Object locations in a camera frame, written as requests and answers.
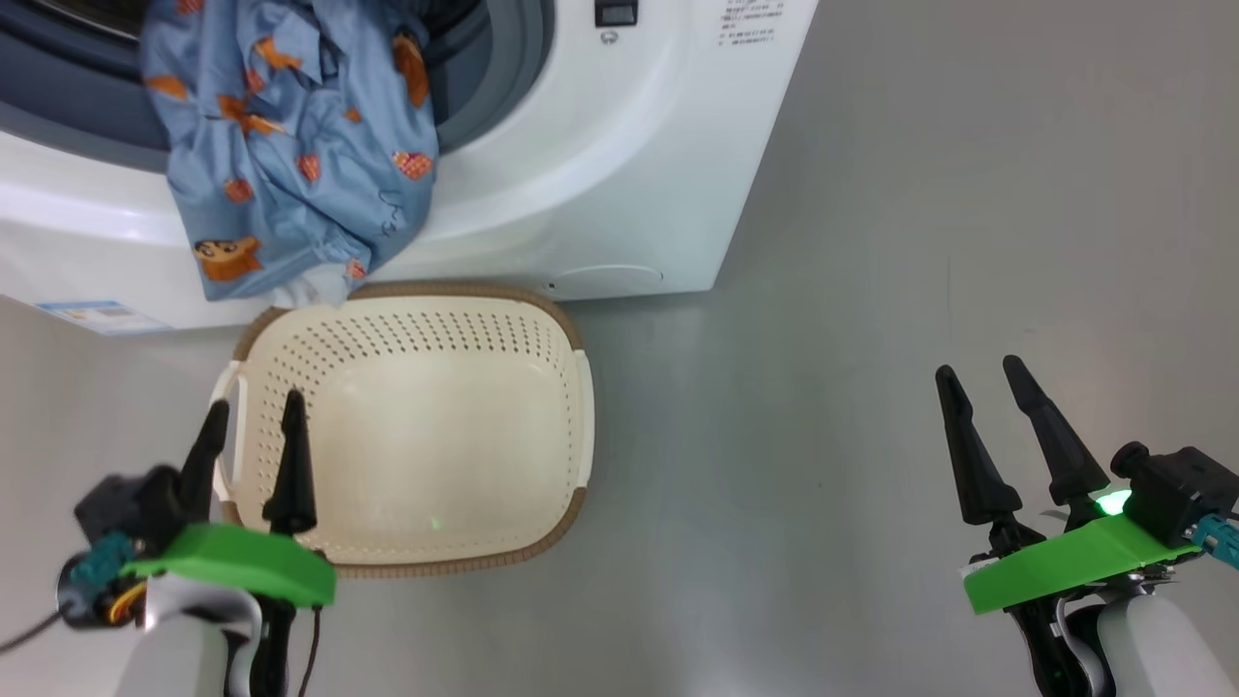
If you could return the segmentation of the white front-load washing machine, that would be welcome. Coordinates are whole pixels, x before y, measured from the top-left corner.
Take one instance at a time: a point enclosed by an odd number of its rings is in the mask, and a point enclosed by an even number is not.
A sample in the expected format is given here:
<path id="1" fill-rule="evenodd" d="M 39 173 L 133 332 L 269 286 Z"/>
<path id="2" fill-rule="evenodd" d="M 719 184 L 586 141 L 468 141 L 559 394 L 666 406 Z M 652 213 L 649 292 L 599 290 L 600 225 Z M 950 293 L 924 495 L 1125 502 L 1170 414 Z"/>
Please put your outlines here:
<path id="1" fill-rule="evenodd" d="M 439 149 L 425 227 L 363 284 L 489 281 L 555 300 L 712 287 L 819 0 L 786 0 L 769 45 L 717 45 L 721 0 L 639 0 L 597 28 L 593 0 L 555 0 L 553 48 L 489 132 Z M 558 293 L 566 270 L 632 264 L 636 293 Z M 204 300 L 164 173 L 0 132 L 0 297 L 116 301 L 173 331 L 240 326 L 270 306 L 336 305 L 330 272 L 258 297 Z"/>

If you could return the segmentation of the small printed text label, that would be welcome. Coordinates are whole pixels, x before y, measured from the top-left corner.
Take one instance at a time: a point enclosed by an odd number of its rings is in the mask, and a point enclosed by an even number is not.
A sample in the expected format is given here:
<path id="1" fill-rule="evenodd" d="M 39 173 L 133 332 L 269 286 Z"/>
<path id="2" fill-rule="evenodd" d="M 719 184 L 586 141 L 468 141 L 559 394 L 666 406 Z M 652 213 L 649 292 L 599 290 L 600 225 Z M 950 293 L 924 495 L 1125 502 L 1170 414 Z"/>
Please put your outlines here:
<path id="1" fill-rule="evenodd" d="M 786 10 L 786 0 L 721 0 L 717 45 L 769 45 Z"/>

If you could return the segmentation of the cream perforated laundry basket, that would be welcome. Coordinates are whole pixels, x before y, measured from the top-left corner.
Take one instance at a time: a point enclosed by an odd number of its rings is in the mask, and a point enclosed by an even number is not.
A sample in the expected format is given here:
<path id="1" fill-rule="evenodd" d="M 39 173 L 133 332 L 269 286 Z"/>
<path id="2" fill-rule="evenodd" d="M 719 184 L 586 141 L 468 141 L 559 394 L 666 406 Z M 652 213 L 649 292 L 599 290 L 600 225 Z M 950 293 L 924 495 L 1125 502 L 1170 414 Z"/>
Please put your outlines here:
<path id="1" fill-rule="evenodd" d="M 234 449 L 223 517 L 266 530 L 287 392 L 307 415 L 317 525 L 342 578 L 457 574 L 535 560 L 584 510 L 593 380 L 567 313 L 484 284 L 370 284 L 344 305 L 266 310 L 214 385 Z"/>

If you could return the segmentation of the blue printed garment beige lining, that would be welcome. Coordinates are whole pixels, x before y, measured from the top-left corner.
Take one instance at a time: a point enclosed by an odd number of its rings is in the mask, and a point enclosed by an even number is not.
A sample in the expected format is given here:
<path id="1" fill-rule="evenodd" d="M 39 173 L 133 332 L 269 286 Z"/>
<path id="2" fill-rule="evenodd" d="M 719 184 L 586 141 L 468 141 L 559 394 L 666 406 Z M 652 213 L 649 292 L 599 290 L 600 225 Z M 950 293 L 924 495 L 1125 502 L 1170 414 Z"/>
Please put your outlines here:
<path id="1" fill-rule="evenodd" d="M 406 249 L 437 184 L 432 0 L 150 0 L 138 48 L 204 300 Z"/>

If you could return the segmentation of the blue energy label sticker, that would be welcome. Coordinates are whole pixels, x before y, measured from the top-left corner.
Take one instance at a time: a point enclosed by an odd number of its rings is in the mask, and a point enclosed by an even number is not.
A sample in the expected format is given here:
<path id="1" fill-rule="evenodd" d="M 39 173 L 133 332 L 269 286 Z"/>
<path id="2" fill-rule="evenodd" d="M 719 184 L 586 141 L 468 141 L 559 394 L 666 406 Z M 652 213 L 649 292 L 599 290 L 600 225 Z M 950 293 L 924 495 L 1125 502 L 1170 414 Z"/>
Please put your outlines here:
<path id="1" fill-rule="evenodd" d="M 98 336 L 164 334 L 172 326 L 139 313 L 116 301 L 81 301 L 81 303 L 37 303 L 33 308 L 51 317 L 64 319 Z"/>

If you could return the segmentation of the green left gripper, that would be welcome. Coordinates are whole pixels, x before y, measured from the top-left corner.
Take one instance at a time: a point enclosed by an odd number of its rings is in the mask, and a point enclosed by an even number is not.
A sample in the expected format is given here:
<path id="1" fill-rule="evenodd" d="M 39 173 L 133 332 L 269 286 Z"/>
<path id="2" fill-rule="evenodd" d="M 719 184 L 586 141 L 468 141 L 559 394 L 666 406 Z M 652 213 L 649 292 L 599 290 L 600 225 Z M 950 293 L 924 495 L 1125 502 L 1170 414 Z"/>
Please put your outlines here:
<path id="1" fill-rule="evenodd" d="M 234 525 L 199 524 L 209 517 L 216 462 L 228 439 L 230 407 L 214 401 L 180 470 L 180 506 L 190 525 L 154 560 L 133 560 L 121 574 L 180 574 L 190 581 L 252 592 L 286 600 L 296 608 L 332 605 L 337 574 L 333 565 L 287 535 L 317 526 L 313 456 L 304 394 L 285 397 L 282 459 L 273 494 L 261 508 L 269 534 Z"/>

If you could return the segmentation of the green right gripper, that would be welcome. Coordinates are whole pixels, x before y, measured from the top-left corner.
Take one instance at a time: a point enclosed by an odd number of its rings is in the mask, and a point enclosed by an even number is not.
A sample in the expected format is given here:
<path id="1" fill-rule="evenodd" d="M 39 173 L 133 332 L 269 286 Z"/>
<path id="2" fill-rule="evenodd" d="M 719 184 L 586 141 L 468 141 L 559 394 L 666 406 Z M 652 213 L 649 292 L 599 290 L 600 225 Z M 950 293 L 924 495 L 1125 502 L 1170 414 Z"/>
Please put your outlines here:
<path id="1" fill-rule="evenodd" d="M 1035 428 L 1049 470 L 1049 498 L 1063 506 L 1106 489 L 1109 475 L 1022 358 L 1004 357 L 1004 374 L 1014 401 Z M 952 366 L 939 366 L 935 387 L 963 521 L 983 526 L 1012 519 L 1022 499 L 987 454 L 974 423 L 973 401 Z M 1194 543 L 1165 546 L 1120 513 L 984 565 L 965 574 L 963 588 L 973 612 L 985 615 L 1199 551 Z"/>

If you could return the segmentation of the round white filter cover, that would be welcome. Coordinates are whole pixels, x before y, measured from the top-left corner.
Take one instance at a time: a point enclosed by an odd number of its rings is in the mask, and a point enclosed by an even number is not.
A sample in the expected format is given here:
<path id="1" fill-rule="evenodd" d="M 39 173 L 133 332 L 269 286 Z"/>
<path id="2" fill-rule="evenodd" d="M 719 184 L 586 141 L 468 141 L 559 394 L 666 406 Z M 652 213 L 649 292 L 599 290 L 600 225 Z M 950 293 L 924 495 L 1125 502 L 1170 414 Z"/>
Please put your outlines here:
<path id="1" fill-rule="evenodd" d="M 636 293 L 662 284 L 658 269 L 632 264 L 579 266 L 549 279 L 546 290 L 558 293 Z"/>

